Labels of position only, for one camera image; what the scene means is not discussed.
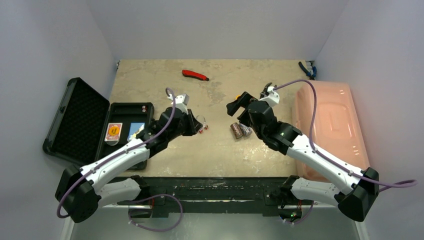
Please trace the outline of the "clear round dealer button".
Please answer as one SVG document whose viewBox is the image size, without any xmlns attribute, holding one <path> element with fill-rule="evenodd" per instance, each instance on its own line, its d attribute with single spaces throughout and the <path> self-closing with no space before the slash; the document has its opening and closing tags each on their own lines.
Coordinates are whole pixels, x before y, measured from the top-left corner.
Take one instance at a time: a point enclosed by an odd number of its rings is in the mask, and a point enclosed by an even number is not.
<svg viewBox="0 0 424 240">
<path fill-rule="evenodd" d="M 119 139 L 106 140 L 105 143 L 109 146 L 116 146 L 119 143 Z"/>
</svg>

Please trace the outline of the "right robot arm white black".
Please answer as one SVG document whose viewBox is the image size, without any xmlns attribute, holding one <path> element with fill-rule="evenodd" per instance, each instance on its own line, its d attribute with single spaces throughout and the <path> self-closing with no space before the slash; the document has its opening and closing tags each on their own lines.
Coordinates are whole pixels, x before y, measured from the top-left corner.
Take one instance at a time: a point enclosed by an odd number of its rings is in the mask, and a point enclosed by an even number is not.
<svg viewBox="0 0 424 240">
<path fill-rule="evenodd" d="M 319 182 L 292 176 L 285 182 L 280 196 L 288 204 L 311 200 L 337 207 L 346 217 L 363 222 L 379 195 L 379 173 L 368 167 L 363 170 L 337 158 L 323 148 L 312 145 L 308 136 L 293 125 L 278 121 L 272 107 L 264 99 L 243 92 L 226 105 L 227 114 L 251 127 L 270 149 L 299 160 L 315 169 L 328 181 Z"/>
</svg>

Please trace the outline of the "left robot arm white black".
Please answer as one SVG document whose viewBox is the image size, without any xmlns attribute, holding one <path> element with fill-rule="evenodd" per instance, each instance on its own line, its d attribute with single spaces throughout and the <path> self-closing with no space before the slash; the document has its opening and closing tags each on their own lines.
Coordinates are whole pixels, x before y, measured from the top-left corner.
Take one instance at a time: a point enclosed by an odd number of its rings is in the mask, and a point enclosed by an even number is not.
<svg viewBox="0 0 424 240">
<path fill-rule="evenodd" d="M 146 203 L 149 191 L 138 183 L 137 177 L 115 183 L 111 180 L 165 150 L 175 138 L 196 135 L 202 126 L 191 109 L 169 107 L 118 150 L 91 164 L 67 167 L 55 192 L 56 215 L 80 223 L 105 205 L 122 201 Z"/>
</svg>

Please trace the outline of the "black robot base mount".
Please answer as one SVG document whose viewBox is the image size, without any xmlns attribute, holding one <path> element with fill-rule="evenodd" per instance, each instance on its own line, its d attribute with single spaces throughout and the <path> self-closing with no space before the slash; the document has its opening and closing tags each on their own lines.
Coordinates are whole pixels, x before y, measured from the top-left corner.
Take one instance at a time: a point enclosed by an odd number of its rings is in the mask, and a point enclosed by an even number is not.
<svg viewBox="0 0 424 240">
<path fill-rule="evenodd" d="M 178 213 L 261 214 L 297 221 L 308 212 L 310 200 L 289 191 L 294 177 L 137 177 L 142 187 L 135 200 L 117 202 L 134 218 L 165 218 Z"/>
</svg>

